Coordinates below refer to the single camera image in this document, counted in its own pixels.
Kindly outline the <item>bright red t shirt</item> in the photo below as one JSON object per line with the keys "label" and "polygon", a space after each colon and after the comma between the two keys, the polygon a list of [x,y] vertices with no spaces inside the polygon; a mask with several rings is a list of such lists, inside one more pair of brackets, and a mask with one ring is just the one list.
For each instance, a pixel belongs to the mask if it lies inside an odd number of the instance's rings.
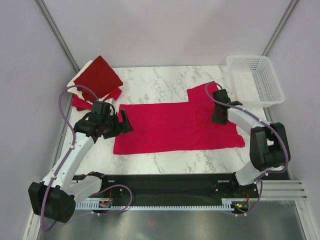
{"label": "bright red t shirt", "polygon": [[207,92],[217,86],[202,84],[187,90],[187,102],[121,104],[133,131],[115,138],[115,155],[171,151],[242,148],[245,141],[234,123],[211,121],[215,103]]}

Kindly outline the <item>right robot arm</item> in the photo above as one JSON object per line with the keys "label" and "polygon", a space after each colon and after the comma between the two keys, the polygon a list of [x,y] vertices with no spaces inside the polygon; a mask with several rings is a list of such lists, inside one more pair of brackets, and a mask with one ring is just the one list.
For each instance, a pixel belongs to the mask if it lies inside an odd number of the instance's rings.
{"label": "right robot arm", "polygon": [[238,101],[231,101],[225,89],[214,91],[211,121],[220,125],[234,123],[249,139],[249,162],[232,174],[229,191],[235,197],[247,191],[247,185],[257,183],[269,173],[283,173],[287,170],[291,155],[285,126],[263,121],[242,107]]}

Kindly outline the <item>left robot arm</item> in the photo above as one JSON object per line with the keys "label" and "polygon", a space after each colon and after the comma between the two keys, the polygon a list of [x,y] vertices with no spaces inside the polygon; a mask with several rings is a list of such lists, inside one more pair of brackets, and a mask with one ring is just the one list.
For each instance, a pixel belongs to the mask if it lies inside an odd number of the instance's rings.
{"label": "left robot arm", "polygon": [[124,109],[116,112],[112,104],[95,101],[91,111],[71,128],[72,140],[51,171],[40,182],[29,186],[34,214],[40,216],[41,221],[67,223],[76,206],[85,199],[106,196],[110,185],[104,181],[105,174],[90,172],[80,182],[74,182],[75,173],[99,138],[115,138],[133,130]]}

